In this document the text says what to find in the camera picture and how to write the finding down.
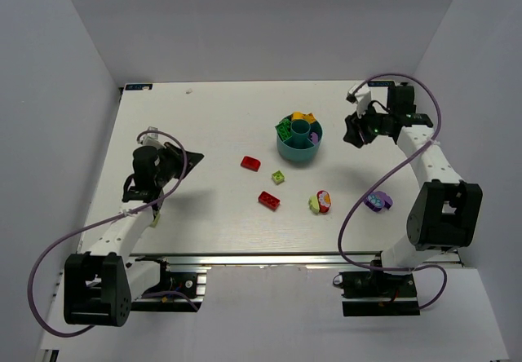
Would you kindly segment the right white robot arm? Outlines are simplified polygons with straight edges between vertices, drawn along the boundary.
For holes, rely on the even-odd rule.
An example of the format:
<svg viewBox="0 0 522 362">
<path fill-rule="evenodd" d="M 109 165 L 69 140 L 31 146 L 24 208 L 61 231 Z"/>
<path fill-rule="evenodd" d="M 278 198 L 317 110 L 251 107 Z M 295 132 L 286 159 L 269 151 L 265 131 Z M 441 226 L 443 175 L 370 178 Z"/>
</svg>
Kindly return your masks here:
<svg viewBox="0 0 522 362">
<path fill-rule="evenodd" d="M 393 139 L 404 153 L 402 166 L 410 166 L 419 193 L 406 220 L 405 234 L 380 254 L 379 269 L 411 272 L 429 258 L 469 246 L 474 238 L 483 191 L 467 183 L 449 164 L 437 142 L 439 126 L 426 113 L 418 113 L 414 87 L 380 81 L 387 88 L 387 104 L 379 113 L 373 106 L 371 85 L 354 86 L 347 101 L 356 111 L 346 117 L 344 141 L 357 148 L 378 136 Z"/>
</svg>

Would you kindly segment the small purple lego brick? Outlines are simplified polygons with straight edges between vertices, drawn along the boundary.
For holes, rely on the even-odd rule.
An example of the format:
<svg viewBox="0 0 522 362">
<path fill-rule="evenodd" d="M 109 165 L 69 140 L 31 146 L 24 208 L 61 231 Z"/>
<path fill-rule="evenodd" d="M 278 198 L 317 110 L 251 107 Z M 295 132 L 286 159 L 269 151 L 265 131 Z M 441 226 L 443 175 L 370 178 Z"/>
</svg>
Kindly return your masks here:
<svg viewBox="0 0 522 362">
<path fill-rule="evenodd" d="M 314 144 L 318 144 L 318 143 L 319 143 L 319 135 L 318 135 L 317 133 L 315 133 L 315 132 L 312 132 L 312 133 L 310 134 L 309 139 L 310 139 L 310 140 L 312 141 L 312 143 L 314 143 Z"/>
</svg>

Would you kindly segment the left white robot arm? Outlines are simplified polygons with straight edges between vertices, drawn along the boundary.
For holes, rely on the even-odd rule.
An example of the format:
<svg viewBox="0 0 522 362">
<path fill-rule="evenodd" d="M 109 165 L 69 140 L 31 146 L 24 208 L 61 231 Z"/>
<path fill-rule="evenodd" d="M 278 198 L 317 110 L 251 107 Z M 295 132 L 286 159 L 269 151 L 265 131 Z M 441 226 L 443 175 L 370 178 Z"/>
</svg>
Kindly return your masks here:
<svg viewBox="0 0 522 362">
<path fill-rule="evenodd" d="M 165 186 L 186 176 L 204 156 L 174 144 L 152 141 L 132 153 L 123 184 L 122 219 L 83 254 L 64 265 L 64 320 L 67 324 L 123 326 L 141 298 L 183 298 L 183 281 L 172 279 L 165 261 L 132 258 L 142 234 L 160 217 Z"/>
</svg>

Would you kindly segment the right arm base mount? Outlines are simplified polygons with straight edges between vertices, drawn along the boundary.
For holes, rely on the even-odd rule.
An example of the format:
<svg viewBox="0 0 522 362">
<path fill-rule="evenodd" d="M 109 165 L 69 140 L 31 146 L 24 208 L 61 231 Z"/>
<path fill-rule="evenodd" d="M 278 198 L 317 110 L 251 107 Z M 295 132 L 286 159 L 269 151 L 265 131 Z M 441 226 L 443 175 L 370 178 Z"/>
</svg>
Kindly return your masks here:
<svg viewBox="0 0 522 362">
<path fill-rule="evenodd" d="M 381 271 L 340 272 L 332 280 L 342 291 L 344 317 L 419 316 L 412 275 Z"/>
</svg>

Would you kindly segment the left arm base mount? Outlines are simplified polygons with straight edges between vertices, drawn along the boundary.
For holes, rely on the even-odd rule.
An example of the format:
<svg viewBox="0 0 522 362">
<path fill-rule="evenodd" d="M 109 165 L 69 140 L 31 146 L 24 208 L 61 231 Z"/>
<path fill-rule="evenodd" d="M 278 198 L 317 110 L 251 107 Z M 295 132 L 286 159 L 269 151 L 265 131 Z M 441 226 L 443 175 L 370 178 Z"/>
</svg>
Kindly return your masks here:
<svg viewBox="0 0 522 362">
<path fill-rule="evenodd" d="M 202 304 L 198 292 L 201 274 L 179 270 L 164 258 L 141 257 L 127 265 L 132 311 L 196 313 Z"/>
</svg>

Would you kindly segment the yellow rounded lego brick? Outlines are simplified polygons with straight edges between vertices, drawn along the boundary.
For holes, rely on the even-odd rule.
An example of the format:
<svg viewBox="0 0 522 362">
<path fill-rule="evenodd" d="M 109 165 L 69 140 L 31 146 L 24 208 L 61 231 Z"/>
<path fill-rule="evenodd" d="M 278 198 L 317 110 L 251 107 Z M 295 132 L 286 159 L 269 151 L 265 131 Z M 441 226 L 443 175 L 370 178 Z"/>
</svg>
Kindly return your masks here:
<svg viewBox="0 0 522 362">
<path fill-rule="evenodd" d="M 292 113 L 292 116 L 291 116 L 291 121 L 295 121 L 295 120 L 304 120 L 305 119 L 305 115 L 301 112 L 294 112 Z"/>
</svg>

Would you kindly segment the purple paw lego piece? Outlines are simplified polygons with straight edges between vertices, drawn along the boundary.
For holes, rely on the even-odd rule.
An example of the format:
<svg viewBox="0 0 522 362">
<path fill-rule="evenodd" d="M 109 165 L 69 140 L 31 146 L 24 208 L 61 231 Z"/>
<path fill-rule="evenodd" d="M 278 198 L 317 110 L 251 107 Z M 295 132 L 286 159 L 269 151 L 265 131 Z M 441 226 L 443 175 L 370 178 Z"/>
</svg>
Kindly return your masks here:
<svg viewBox="0 0 522 362">
<path fill-rule="evenodd" d="M 373 212 L 389 210 L 393 206 L 393 200 L 383 191 L 374 191 L 366 196 L 364 204 Z"/>
</svg>

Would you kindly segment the dark green small lego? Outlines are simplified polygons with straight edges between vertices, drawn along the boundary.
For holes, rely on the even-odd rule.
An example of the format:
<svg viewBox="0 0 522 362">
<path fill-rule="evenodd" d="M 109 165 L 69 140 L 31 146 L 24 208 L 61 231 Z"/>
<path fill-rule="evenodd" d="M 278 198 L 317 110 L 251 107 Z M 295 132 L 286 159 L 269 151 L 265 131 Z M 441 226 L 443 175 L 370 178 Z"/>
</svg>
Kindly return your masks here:
<svg viewBox="0 0 522 362">
<path fill-rule="evenodd" d="M 282 133 L 279 133 L 279 137 L 282 141 L 285 141 L 287 140 L 288 138 L 291 137 L 290 133 L 289 132 L 282 132 Z"/>
</svg>

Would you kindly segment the green lego plate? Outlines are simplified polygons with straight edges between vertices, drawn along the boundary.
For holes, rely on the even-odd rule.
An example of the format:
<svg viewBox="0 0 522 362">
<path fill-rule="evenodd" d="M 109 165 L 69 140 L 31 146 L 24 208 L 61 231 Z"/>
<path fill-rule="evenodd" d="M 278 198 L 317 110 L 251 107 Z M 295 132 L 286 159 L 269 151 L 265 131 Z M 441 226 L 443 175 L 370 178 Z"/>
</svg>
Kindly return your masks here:
<svg viewBox="0 0 522 362">
<path fill-rule="evenodd" d="M 279 135 L 279 133 L 282 132 L 289 132 L 290 133 L 290 127 L 291 127 L 291 121 L 287 118 L 282 119 L 276 126 L 276 132 Z"/>
</svg>

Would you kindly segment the orange lego brick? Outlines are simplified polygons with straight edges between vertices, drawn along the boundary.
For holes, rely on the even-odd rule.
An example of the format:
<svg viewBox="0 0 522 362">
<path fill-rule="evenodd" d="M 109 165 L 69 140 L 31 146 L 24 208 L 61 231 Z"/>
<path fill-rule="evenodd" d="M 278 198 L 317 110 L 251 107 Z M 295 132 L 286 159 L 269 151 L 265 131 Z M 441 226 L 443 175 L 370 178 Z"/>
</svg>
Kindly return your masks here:
<svg viewBox="0 0 522 362">
<path fill-rule="evenodd" d="M 313 124 L 316 121 L 316 118 L 312 113 L 304 114 L 303 119 L 309 124 Z"/>
</svg>

